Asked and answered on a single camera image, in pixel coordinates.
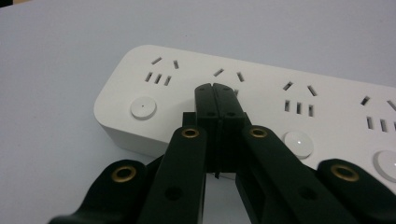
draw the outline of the white power strip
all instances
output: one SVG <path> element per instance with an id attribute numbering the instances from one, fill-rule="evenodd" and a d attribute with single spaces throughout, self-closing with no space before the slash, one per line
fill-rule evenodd
<path id="1" fill-rule="evenodd" d="M 304 164 L 350 161 L 396 193 L 394 88 L 142 46 L 121 60 L 94 115 L 118 146 L 158 157 L 206 83 L 233 88 L 251 122 L 272 129 Z"/>

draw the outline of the screw hole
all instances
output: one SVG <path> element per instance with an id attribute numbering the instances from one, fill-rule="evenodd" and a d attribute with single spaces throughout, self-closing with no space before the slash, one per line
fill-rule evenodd
<path id="1" fill-rule="evenodd" d="M 342 164 L 334 164 L 331 167 L 332 173 L 340 179 L 343 179 L 348 182 L 356 182 L 359 180 L 359 175 L 349 166 L 345 166 Z"/>
<path id="2" fill-rule="evenodd" d="M 267 132 L 265 130 L 259 129 L 259 128 L 251 129 L 250 134 L 253 137 L 260 137 L 260 138 L 264 138 L 265 136 L 267 136 Z"/>
<path id="3" fill-rule="evenodd" d="M 132 180 L 136 176 L 136 169 L 133 166 L 121 166 L 117 168 L 111 178 L 114 182 L 124 183 Z"/>
<path id="4" fill-rule="evenodd" d="M 181 132 L 181 135 L 186 138 L 194 138 L 199 135 L 199 132 L 196 129 L 185 129 L 183 132 Z"/>

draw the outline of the white round button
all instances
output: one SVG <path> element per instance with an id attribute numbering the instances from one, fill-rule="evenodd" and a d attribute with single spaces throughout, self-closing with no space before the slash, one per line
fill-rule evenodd
<path id="1" fill-rule="evenodd" d="M 136 119 L 151 119 L 157 110 L 157 104 L 154 99 L 143 96 L 135 99 L 131 104 L 131 113 Z"/>
<path id="2" fill-rule="evenodd" d="M 290 151 L 300 160 L 307 158 L 314 151 L 314 143 L 306 133 L 286 133 L 284 142 Z"/>
<path id="3" fill-rule="evenodd" d="M 380 151 L 375 153 L 374 167 L 382 177 L 396 183 L 396 152 Z"/>

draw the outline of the white background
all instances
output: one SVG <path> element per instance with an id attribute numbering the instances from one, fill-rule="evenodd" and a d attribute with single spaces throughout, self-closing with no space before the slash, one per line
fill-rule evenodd
<path id="1" fill-rule="evenodd" d="M 0 8 L 0 223 L 70 214 L 113 161 L 152 160 L 116 147 L 92 112 L 132 48 L 396 87 L 395 36 L 395 1 L 32 0 Z M 206 186 L 204 223 L 248 223 L 233 181 L 210 176 Z"/>

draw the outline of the electrical outlet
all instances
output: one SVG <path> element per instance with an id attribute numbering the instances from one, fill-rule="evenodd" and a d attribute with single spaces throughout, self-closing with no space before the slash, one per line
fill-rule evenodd
<path id="1" fill-rule="evenodd" d="M 120 147 L 162 155 L 194 89 L 234 89 L 253 124 L 272 129 L 314 169 L 338 158 L 396 192 L 396 89 L 179 49 L 129 51 L 99 94 L 94 114 Z"/>

